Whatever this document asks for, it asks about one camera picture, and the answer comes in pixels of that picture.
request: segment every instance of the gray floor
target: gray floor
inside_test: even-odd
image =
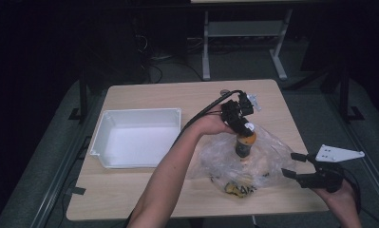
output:
[[[210,56],[211,81],[274,79],[279,86],[289,86],[310,72],[300,72],[307,41],[287,41],[280,54],[289,80],[278,80],[274,65],[270,59],[271,43],[255,41],[251,47],[226,54]],[[187,65],[178,64],[177,59],[159,62],[156,66],[162,70],[160,83],[197,82],[201,73],[201,54],[188,56]],[[152,81],[159,79],[160,72],[151,68]],[[372,106],[365,90],[351,81],[350,105],[359,108],[364,121],[345,124],[337,112],[338,94],[325,95],[318,89],[322,79],[297,90],[283,91],[284,98],[294,117],[304,143],[310,153],[317,152],[321,144],[361,150],[369,155],[379,171],[379,113]],[[89,115],[83,123],[68,120],[71,110],[79,106],[78,82],[70,88],[52,123],[36,149],[28,168],[17,185],[9,203],[0,218],[0,227],[121,227],[122,220],[111,221],[69,221],[65,217],[70,195],[67,189],[76,181],[83,163],[85,139],[92,135],[97,122],[104,96],[88,95]],[[379,219],[379,194],[374,179],[366,168],[366,161],[346,161],[343,163],[358,179],[362,188],[362,205]],[[63,189],[56,191],[53,180],[59,180]],[[57,195],[56,200],[50,194]],[[361,212],[364,227],[379,227],[374,218]],[[330,212],[296,215],[257,216],[260,227],[337,227],[338,224]],[[189,227],[187,219],[171,219],[167,227]],[[252,218],[207,218],[203,227],[254,227]]]

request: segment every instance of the dark background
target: dark background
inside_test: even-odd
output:
[[[63,1],[0,0],[0,213],[79,77],[85,76],[92,92],[142,83],[146,60],[137,53],[138,29],[183,57],[186,37],[202,33],[199,12],[151,12],[145,27],[132,27],[135,13],[71,7]],[[305,69],[317,70],[341,56],[379,110],[379,0],[352,8],[297,9],[288,38],[302,36],[312,41]]]

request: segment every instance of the cable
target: cable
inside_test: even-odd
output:
[[[170,62],[170,63],[157,63],[157,65],[182,65],[182,66],[188,67],[188,68],[192,69],[196,73],[196,75],[203,81],[203,78],[200,76],[200,74],[193,67],[189,66],[188,64],[180,63],[180,62]]]
[[[144,40],[144,47],[139,47],[138,48],[138,51],[141,52],[141,53],[144,53],[144,51],[147,49],[148,47],[148,41],[147,41],[147,38],[145,38],[145,36],[143,35],[136,35],[136,38],[138,38],[138,42],[140,42],[140,40]]]
[[[195,53],[195,51],[200,49],[203,45],[203,38],[188,38],[187,40],[188,40],[188,43],[199,40],[194,45],[191,45],[191,44],[188,45],[187,51],[189,54]]]
[[[207,112],[206,115],[221,115],[221,111]]]
[[[358,182],[358,179],[355,177],[354,174],[349,169],[343,168],[344,171],[346,171],[353,179],[354,179],[354,184],[355,187],[357,188],[358,192],[360,191],[360,184]]]
[[[180,138],[180,136],[183,134],[183,132],[192,124],[194,123],[195,121],[197,121],[198,119],[200,119],[201,117],[203,117],[204,115],[206,115],[208,113],[208,111],[210,111],[210,109],[212,109],[213,107],[215,107],[216,105],[218,105],[219,103],[221,103],[222,101],[224,101],[225,99],[229,98],[231,95],[233,95],[234,93],[239,93],[239,94],[242,94],[243,92],[241,90],[233,90],[233,91],[229,91],[227,93],[224,93],[221,97],[219,97],[217,100],[213,101],[211,104],[209,104],[208,106],[206,106],[203,110],[201,110],[201,112],[199,112],[198,114],[196,114],[191,120],[189,120],[189,122],[183,127],[182,131],[179,133],[178,137],[175,139],[174,143],[172,144],[172,146],[174,146],[174,144],[177,142],[177,140]]]
[[[171,59],[172,57],[174,57],[174,56],[173,55],[164,55],[161,57],[151,57],[150,59],[154,60],[154,61],[163,61],[163,60]]]
[[[149,79],[150,83],[152,83],[152,84],[159,83],[161,81],[161,79],[162,79],[162,76],[163,76],[162,70],[160,68],[158,68],[157,66],[154,66],[154,65],[150,65],[149,67],[153,67],[153,68],[157,69],[160,72],[160,78],[156,82],[153,82],[153,80],[151,79],[151,74],[148,74],[148,79]]]

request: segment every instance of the wooden table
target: wooden table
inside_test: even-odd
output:
[[[222,89],[240,89],[248,94],[256,94],[262,110],[247,116],[247,119],[275,134],[293,151],[307,153],[292,115],[273,80],[112,86],[106,95],[102,113],[104,110],[112,109],[180,107],[181,124],[184,126],[199,111],[217,99]],[[200,140],[191,165],[206,138]],[[85,193],[72,196],[66,213],[67,218],[126,219],[154,169],[106,169],[96,158],[88,154],[76,183],[77,187],[85,189]],[[295,171],[311,173],[314,169],[309,163],[298,162]],[[311,190],[300,188],[296,181],[290,181],[280,187],[257,189],[251,196],[239,199],[222,193],[205,178],[185,181],[172,217],[204,218],[325,210],[328,208],[324,202]]]

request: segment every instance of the human arm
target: human arm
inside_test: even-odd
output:
[[[210,110],[220,110],[216,106]],[[186,171],[203,135],[234,133],[219,115],[205,115],[182,133],[161,160],[131,215],[128,227],[163,227],[178,202]]]
[[[362,227],[355,205],[354,191],[346,180],[343,180],[341,188],[334,193],[329,193],[326,189],[312,190],[325,201],[342,228]]]

